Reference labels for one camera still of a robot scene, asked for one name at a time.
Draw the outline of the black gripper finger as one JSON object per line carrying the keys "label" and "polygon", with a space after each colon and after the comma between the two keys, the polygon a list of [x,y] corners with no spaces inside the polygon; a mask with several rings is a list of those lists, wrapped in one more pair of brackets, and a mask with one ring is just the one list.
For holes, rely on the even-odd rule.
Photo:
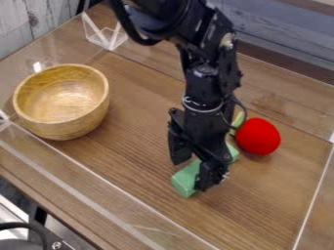
{"label": "black gripper finger", "polygon": [[180,165],[192,157],[192,151],[183,135],[175,131],[168,131],[168,150],[174,165]]}
{"label": "black gripper finger", "polygon": [[202,161],[195,175],[195,189],[206,191],[230,177],[230,162]]}

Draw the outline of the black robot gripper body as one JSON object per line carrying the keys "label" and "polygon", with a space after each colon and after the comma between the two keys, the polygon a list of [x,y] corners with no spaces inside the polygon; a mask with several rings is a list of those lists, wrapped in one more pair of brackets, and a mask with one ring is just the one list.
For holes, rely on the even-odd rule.
{"label": "black robot gripper body", "polygon": [[183,109],[172,107],[168,110],[168,131],[183,135],[192,155],[202,161],[233,161],[226,143],[230,124],[225,120],[225,111],[231,109],[226,106],[223,102],[198,105],[183,101]]}

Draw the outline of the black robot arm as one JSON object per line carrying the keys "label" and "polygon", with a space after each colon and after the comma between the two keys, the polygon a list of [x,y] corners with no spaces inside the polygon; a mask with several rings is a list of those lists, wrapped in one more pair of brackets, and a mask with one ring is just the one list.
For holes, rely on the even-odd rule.
{"label": "black robot arm", "polygon": [[207,0],[108,0],[128,36],[143,46],[163,41],[178,48],[186,78],[182,108],[168,110],[168,149],[174,164],[200,160],[194,186],[204,191],[230,174],[226,136],[241,104],[234,24]]}

